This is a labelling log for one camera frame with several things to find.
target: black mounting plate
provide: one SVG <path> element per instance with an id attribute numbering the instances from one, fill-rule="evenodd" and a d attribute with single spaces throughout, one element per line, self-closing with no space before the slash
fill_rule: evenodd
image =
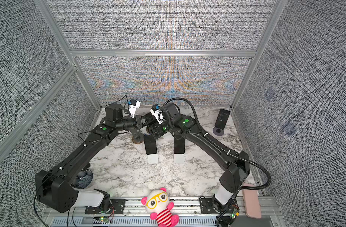
<path id="1" fill-rule="evenodd" d="M 125 199 L 110 199 L 111 206 L 114 207 L 114 214 L 123 214 L 125 207 Z M 100 214 L 96 207 L 86 207 L 85 214 Z"/>
<path id="2" fill-rule="evenodd" d="M 213 208 L 212 199 L 200 198 L 199 204 L 200 204 L 200 211 L 202 214 L 220 214 Z M 231 206 L 231 208 L 227 211 L 227 213 L 228 214 L 232 213 L 233 209 L 234 209 L 234 206 Z"/>

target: pink plush arm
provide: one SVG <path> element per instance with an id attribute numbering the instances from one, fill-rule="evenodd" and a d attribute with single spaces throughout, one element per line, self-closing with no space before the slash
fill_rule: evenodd
<path id="1" fill-rule="evenodd" d="M 151 213 L 151 214 L 150 214 L 150 219 L 151 219 L 151 220 L 155 220 L 155 219 L 157 219 L 157 216 L 158 216 L 157 213 Z"/>
<path id="2" fill-rule="evenodd" d="M 173 209 L 173 207 L 174 207 L 174 203 L 173 202 L 170 202 L 170 204 L 167 206 L 168 210 Z"/>

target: yellow glasses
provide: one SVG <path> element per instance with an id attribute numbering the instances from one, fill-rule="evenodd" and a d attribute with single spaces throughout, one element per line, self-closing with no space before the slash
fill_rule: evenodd
<path id="1" fill-rule="evenodd" d="M 157 206 L 157 203 L 158 203 L 157 198 L 160 201 L 165 202 L 167 200 L 168 196 L 166 193 L 159 193 L 156 196 L 154 196 L 153 198 L 151 198 L 148 201 L 148 203 L 146 204 L 149 209 L 154 209 Z"/>

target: black smartphone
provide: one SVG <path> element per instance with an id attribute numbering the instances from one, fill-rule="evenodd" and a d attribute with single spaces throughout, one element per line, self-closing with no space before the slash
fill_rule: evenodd
<path id="1" fill-rule="evenodd" d="M 215 127 L 219 129 L 224 129 L 229 116 L 230 112 L 228 110 L 220 109 Z"/>
<path id="2" fill-rule="evenodd" d="M 144 145 L 146 154 L 157 154 L 157 142 L 152 134 L 144 135 Z"/>
<path id="3" fill-rule="evenodd" d="M 174 153 L 184 154 L 185 149 L 186 149 L 186 140 L 184 138 L 182 139 L 174 138 Z"/>

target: red striped shirt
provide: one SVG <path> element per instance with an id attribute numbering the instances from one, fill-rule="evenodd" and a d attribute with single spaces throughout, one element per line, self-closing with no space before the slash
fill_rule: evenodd
<path id="1" fill-rule="evenodd" d="M 171 219 L 172 219 L 172 213 L 170 212 L 169 209 L 165 209 L 164 211 L 160 212 L 157 215 L 158 225 L 165 224 L 166 226 L 170 227 L 172 225 Z"/>

